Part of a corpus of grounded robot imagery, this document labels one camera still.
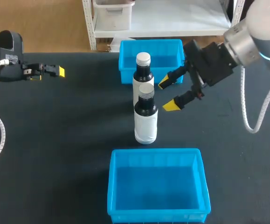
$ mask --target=white shelf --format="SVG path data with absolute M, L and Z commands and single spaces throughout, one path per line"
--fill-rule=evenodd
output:
M 96 38 L 223 35 L 230 25 L 219 0 L 136 0 L 130 30 L 104 31 L 94 20 Z

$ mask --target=blue storage basket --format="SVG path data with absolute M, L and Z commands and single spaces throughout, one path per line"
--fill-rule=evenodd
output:
M 140 52 L 151 55 L 151 71 L 158 84 L 169 71 L 184 65 L 185 56 L 181 40 L 122 41 L 119 53 L 119 70 L 122 84 L 131 84 L 136 71 L 136 56 Z
M 208 213 L 208 188 L 198 149 L 112 152 L 108 214 L 113 223 L 204 222 Z

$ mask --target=black table surface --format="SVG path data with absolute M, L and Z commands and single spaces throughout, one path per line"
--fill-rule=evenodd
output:
M 66 78 L 0 83 L 7 140 L 0 155 L 0 224 L 111 223 L 108 172 L 116 148 L 194 147 L 201 151 L 211 201 L 208 224 L 270 223 L 270 107 L 258 134 L 240 106 L 240 70 L 204 90 L 185 110 L 161 106 L 190 87 L 156 88 L 157 140 L 134 138 L 132 86 L 120 83 L 118 54 L 26 54 L 60 64 Z M 246 71 L 249 121 L 270 88 L 262 62 Z

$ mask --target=white bottle cap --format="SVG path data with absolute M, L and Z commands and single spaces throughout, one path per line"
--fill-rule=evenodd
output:
M 139 97 L 150 99 L 154 96 L 154 86 L 150 83 L 143 83 L 139 86 Z
M 144 67 L 144 66 L 150 65 L 150 62 L 151 62 L 150 54 L 146 52 L 141 52 L 137 54 L 137 57 L 136 57 L 137 65 Z

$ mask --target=black and white bottle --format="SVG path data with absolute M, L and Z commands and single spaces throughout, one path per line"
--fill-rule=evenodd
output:
M 154 103 L 154 86 L 143 83 L 135 104 L 135 138 L 141 144 L 151 144 L 157 138 L 158 108 Z
M 137 54 L 136 63 L 137 70 L 133 76 L 133 105 L 138 102 L 139 86 L 142 83 L 150 83 L 154 85 L 154 77 L 150 72 L 150 55 L 146 52 Z

